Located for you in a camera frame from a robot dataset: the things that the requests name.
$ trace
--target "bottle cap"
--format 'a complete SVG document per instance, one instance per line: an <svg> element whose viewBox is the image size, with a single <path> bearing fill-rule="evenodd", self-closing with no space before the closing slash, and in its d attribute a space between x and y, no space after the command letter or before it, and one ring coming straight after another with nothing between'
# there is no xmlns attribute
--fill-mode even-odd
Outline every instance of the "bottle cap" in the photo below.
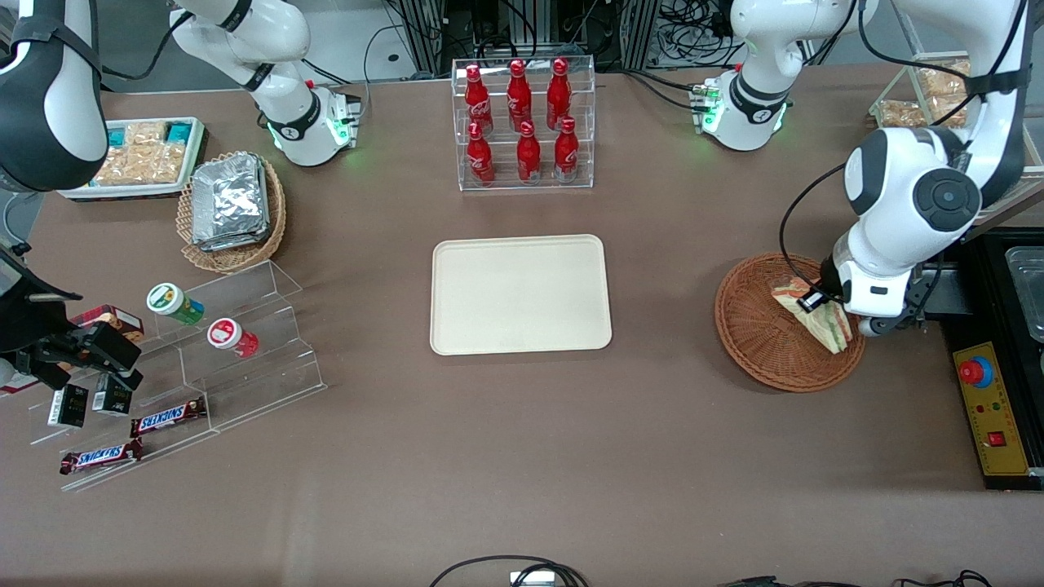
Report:
<svg viewBox="0 0 1044 587"><path fill-rule="evenodd" d="M215 320L207 329L207 339L218 349L231 349L238 345L242 337L243 327L231 318Z"/></svg>
<svg viewBox="0 0 1044 587"><path fill-rule="evenodd" d="M161 315L172 314L185 303L185 292L173 283L161 283L145 298L148 309Z"/></svg>

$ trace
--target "brown tablecloth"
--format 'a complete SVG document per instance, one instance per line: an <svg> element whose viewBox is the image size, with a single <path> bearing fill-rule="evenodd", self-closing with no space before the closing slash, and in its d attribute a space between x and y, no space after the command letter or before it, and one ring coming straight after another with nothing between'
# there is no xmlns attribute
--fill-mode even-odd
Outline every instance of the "brown tablecloth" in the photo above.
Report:
<svg viewBox="0 0 1044 587"><path fill-rule="evenodd" d="M872 341L850 380L807 396L748 378L714 332L721 277L776 250L787 204L865 135L894 73L806 71L783 128L750 154L603 75L596 187L494 195L457 191L445 83L374 87L359 148L314 169L279 156L245 93L106 96L109 118L196 116L209 155L272 161L290 218L276 261L305 287L301 333L330 389L78 494L28 446L26 407L47 392L0 400L0 583L398 587L498 553L554 558L592 587L767 573L875 586L966 566L1044 583L1041 496L980 491L935 326ZM173 217L173 201L51 195L33 268L87 297L73 313L144 313L155 283L214 277L182 258ZM853 219L828 182L790 246L821 257ZM571 233L606 244L607 349L431 351L435 244ZM446 584L506 585L513 568Z"/></svg>

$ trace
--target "aluminum foil package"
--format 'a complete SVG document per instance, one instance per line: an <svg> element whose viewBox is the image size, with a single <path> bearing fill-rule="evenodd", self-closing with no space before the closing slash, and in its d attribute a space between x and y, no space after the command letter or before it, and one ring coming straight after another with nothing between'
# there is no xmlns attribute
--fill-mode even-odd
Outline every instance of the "aluminum foil package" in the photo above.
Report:
<svg viewBox="0 0 1044 587"><path fill-rule="evenodd" d="M221 251L261 242L269 234L268 195L261 158L239 151L192 173L192 243Z"/></svg>

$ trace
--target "snickers logo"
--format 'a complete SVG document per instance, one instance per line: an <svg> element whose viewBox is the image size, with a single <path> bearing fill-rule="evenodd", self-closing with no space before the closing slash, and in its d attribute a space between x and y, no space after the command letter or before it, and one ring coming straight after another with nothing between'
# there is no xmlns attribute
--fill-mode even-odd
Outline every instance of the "snickers logo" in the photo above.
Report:
<svg viewBox="0 0 1044 587"><path fill-rule="evenodd" d="M121 454L123 454L122 444L110 448L102 448L101 450L92 450L91 452L80 454L79 459L76 460L76 466L87 467L90 465L97 465L98 463L119 459Z"/></svg>
<svg viewBox="0 0 1044 587"><path fill-rule="evenodd" d="M145 418L142 418L141 423L138 424L138 431L144 432L145 430L151 428L159 428L164 424L172 424L182 416L185 416L184 405L179 405L177 407L171 407L170 409L165 409L159 414L146 416Z"/></svg>

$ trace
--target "snickers bar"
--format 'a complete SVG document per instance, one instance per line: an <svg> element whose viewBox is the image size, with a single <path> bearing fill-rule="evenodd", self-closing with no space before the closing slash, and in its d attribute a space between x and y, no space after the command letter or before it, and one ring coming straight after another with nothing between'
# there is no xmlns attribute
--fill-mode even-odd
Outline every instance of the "snickers bar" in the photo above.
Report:
<svg viewBox="0 0 1044 587"><path fill-rule="evenodd" d="M130 421L130 438L136 439L144 433L172 426L185 420L193 420L207 415L207 400L203 396L185 402L182 405L164 409L158 414L146 416L141 420Z"/></svg>
<svg viewBox="0 0 1044 587"><path fill-rule="evenodd" d="M62 459L63 475L78 473L92 467L108 467L121 461L141 461L141 440L135 439L126 444L118 444L90 452L69 452Z"/></svg>

